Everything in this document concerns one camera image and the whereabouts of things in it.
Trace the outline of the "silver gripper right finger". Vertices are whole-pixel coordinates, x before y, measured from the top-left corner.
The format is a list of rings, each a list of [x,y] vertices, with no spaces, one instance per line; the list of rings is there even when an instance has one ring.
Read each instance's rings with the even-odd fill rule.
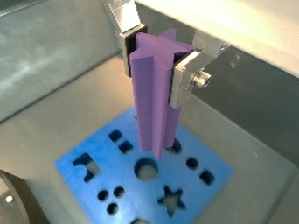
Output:
[[[175,63],[169,105],[177,109],[192,95],[193,88],[209,85],[211,74],[204,71],[207,65],[224,53],[229,44],[196,30],[192,46],[195,49]]]

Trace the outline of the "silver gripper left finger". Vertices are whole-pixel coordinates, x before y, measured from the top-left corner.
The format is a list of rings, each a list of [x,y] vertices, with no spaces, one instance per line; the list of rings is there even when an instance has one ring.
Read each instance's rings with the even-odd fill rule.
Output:
[[[107,13],[116,27],[119,46],[123,51],[125,75],[131,76],[128,55],[136,50],[136,34],[147,33],[147,26],[140,22],[135,0],[104,0]]]

